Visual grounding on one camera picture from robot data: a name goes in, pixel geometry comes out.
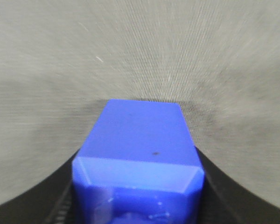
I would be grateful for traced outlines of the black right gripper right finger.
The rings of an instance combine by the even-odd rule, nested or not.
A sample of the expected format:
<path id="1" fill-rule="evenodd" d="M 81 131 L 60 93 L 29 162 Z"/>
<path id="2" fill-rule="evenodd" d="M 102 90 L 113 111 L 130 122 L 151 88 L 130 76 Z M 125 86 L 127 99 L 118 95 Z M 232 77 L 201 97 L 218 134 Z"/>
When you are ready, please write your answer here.
<path id="1" fill-rule="evenodd" d="M 280 224 L 280 208 L 230 178 L 197 149 L 205 171 L 198 224 Z"/>

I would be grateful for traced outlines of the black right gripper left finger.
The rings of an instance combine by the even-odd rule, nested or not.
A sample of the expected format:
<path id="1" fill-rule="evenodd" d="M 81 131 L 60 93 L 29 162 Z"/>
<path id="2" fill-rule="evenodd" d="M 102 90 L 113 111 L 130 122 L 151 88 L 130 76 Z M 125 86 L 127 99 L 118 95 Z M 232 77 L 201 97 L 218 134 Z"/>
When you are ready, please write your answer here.
<path id="1" fill-rule="evenodd" d="M 56 171 L 0 205 L 0 224 L 50 224 L 72 186 L 73 154 Z"/>

